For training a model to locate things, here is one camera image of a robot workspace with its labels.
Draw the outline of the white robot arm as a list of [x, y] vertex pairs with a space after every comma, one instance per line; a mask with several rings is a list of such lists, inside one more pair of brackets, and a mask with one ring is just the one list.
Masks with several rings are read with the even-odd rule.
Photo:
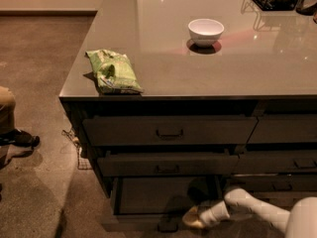
[[290, 210], [259, 200], [238, 186], [228, 187], [222, 199], [206, 200], [192, 206], [182, 222], [205, 229], [224, 221], [240, 221], [251, 216], [269, 223], [284, 238], [317, 238], [317, 197], [298, 200]]

